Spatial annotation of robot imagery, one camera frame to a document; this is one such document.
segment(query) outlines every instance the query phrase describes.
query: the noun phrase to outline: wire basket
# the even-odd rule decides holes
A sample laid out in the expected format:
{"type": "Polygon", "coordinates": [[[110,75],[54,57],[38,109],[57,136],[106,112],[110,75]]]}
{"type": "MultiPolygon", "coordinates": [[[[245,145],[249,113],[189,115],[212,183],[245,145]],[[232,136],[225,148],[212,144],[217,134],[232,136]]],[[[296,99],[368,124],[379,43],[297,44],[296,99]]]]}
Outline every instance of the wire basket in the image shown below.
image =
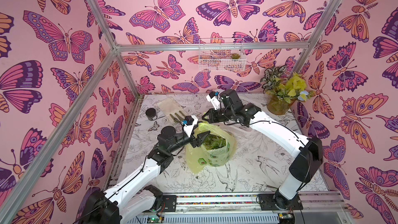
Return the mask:
{"type": "Polygon", "coordinates": [[[201,38],[199,44],[199,71],[242,72],[246,65],[243,43],[217,43],[220,38],[201,38]]]}

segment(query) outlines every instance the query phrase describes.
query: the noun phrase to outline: plastic bag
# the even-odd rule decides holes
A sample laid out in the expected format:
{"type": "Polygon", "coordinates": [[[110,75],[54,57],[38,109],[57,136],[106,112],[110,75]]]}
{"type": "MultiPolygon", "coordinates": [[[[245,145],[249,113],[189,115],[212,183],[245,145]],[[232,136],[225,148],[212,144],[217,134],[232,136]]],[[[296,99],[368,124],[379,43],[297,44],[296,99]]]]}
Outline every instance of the plastic bag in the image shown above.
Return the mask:
{"type": "Polygon", "coordinates": [[[225,138],[226,146],[215,150],[207,150],[204,145],[196,148],[187,145],[186,161],[188,167],[194,173],[200,172],[206,165],[214,167],[224,165],[234,155],[236,150],[236,139],[218,126],[199,123],[198,128],[194,130],[194,136],[196,137],[199,133],[206,131],[210,131],[210,134],[225,138]]]}

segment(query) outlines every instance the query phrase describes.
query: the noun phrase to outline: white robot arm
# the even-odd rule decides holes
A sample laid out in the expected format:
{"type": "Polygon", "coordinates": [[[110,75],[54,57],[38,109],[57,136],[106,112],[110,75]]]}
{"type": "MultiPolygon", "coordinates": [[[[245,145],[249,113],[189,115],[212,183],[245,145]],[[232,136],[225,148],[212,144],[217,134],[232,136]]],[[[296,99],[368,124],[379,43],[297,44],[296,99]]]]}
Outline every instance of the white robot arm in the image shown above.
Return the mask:
{"type": "MultiPolygon", "coordinates": [[[[209,109],[202,119],[209,123],[235,121],[251,127],[270,137],[295,158],[289,167],[289,174],[273,196],[273,204],[281,210],[291,206],[294,197],[308,183],[323,162],[322,142],[319,138],[308,138],[298,134],[273,120],[259,107],[249,103],[243,105],[236,91],[226,90],[218,95],[211,92],[207,100],[214,108],[209,109]],[[218,100],[221,98],[224,108],[218,100]]],[[[195,138],[192,133],[198,119],[192,115],[182,122],[182,133],[174,127],[164,127],[158,135],[158,143],[145,158],[144,163],[105,192],[96,191],[90,195],[83,217],[83,223],[123,224],[148,209],[156,211],[162,203],[162,192],[154,186],[147,186],[137,193],[153,178],[157,177],[173,160],[172,152],[191,144],[199,147],[210,132],[195,138]]]]}

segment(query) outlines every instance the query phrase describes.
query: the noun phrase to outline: potted plant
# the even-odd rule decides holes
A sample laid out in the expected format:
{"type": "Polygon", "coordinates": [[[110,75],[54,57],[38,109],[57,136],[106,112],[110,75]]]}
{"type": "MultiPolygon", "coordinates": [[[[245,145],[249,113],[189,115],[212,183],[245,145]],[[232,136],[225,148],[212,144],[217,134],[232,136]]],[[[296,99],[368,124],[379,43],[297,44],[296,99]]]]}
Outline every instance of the potted plant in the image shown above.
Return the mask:
{"type": "Polygon", "coordinates": [[[260,80],[264,93],[272,96],[267,109],[275,115],[284,115],[296,100],[305,102],[314,93],[305,90],[306,81],[295,72],[289,80],[281,78],[285,71],[286,66],[268,68],[260,80]]]}

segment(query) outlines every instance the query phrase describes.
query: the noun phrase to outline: bird drawing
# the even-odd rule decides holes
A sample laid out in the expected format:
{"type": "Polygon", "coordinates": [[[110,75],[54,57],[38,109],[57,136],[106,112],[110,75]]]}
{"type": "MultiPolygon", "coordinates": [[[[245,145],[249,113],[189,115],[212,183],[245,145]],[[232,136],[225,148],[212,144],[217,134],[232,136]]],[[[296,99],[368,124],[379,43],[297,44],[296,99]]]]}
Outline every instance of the bird drawing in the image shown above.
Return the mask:
{"type": "Polygon", "coordinates": [[[268,175],[267,167],[272,169],[272,171],[275,172],[275,174],[278,174],[278,172],[281,173],[277,168],[275,168],[269,164],[269,161],[274,162],[274,163],[276,163],[276,162],[269,158],[263,157],[263,156],[257,156],[256,161],[260,162],[260,169],[263,171],[263,173],[266,175],[266,177],[268,177],[271,180],[271,182],[273,182],[275,184],[275,182],[268,175]]]}
{"type": "Polygon", "coordinates": [[[216,169],[218,179],[221,183],[226,184],[225,191],[226,192],[233,192],[236,187],[236,182],[238,181],[238,170],[236,170],[236,177],[233,179],[231,177],[231,166],[228,163],[228,167],[225,165],[226,168],[226,177],[224,177],[218,170],[216,169]]]}

